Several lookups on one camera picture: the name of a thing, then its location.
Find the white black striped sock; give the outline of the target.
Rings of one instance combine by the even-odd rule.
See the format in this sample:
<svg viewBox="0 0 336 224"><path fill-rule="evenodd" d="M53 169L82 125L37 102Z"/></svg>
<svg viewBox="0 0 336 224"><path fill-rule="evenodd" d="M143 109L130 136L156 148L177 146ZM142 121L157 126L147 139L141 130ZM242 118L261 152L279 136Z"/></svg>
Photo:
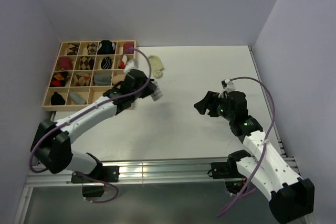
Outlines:
<svg viewBox="0 0 336 224"><path fill-rule="evenodd" d="M163 97L163 94L161 92L161 89L159 88L159 85L156 81L152 81L152 84L155 86L154 91L151 94L151 98L153 101L159 100L161 97Z"/></svg>

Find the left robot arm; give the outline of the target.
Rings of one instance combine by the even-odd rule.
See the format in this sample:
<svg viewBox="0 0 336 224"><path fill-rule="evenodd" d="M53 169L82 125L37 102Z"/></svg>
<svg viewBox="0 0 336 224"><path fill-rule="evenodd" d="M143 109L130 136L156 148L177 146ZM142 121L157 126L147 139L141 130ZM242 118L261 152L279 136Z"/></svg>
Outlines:
<svg viewBox="0 0 336 224"><path fill-rule="evenodd" d="M157 82L141 70L129 70L123 81L84 109L56 122L41 121L30 156L37 158L52 174L71 170L91 182L105 178L107 172L102 162L90 153L72 150L72 144L100 122L130 108L136 99L148 96L153 100L160 96Z"/></svg>

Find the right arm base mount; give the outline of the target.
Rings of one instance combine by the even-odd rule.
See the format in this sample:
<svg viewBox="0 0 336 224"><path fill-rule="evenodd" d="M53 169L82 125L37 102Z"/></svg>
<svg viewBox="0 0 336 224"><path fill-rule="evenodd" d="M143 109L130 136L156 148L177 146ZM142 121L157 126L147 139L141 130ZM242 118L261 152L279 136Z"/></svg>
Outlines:
<svg viewBox="0 0 336 224"><path fill-rule="evenodd" d="M212 162L207 175L212 179L223 179L226 191L232 195L237 195L247 181L228 161Z"/></svg>

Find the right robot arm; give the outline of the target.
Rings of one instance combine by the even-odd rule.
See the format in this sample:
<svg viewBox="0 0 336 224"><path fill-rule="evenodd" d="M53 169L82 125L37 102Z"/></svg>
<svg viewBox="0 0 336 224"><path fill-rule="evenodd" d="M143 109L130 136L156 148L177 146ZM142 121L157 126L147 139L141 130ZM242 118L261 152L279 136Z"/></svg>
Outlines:
<svg viewBox="0 0 336 224"><path fill-rule="evenodd" d="M208 91L194 108L199 114L226 119L232 133L245 146L244 150L229 154L227 161L211 164L214 179L245 178L251 182L266 197L279 223L289 223L313 212L314 184L301 178L267 141L262 126L248 113L243 92Z"/></svg>

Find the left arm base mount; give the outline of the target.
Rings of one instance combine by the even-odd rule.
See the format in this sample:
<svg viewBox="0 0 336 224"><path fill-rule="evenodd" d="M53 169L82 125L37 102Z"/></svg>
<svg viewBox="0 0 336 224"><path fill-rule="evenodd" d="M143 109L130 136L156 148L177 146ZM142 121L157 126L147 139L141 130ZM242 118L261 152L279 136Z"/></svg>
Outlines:
<svg viewBox="0 0 336 224"><path fill-rule="evenodd" d="M119 189L113 183L118 182L119 166L99 166L90 174L73 172L71 176L72 184L82 185L82 196L84 200L92 204L103 204L113 201L119 194ZM112 189L114 195L109 199L101 199L107 189Z"/></svg>

